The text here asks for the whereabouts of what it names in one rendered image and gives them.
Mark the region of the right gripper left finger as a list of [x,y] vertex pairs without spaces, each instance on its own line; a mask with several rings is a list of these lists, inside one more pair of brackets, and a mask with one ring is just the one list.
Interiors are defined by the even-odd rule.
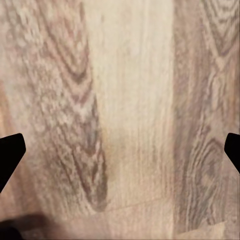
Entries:
[[0,138],[0,193],[26,152],[21,133]]

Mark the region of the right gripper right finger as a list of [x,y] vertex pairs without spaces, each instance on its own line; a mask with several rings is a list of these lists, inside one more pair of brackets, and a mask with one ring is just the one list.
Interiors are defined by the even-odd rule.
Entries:
[[228,133],[224,145],[224,151],[240,173],[240,135]]

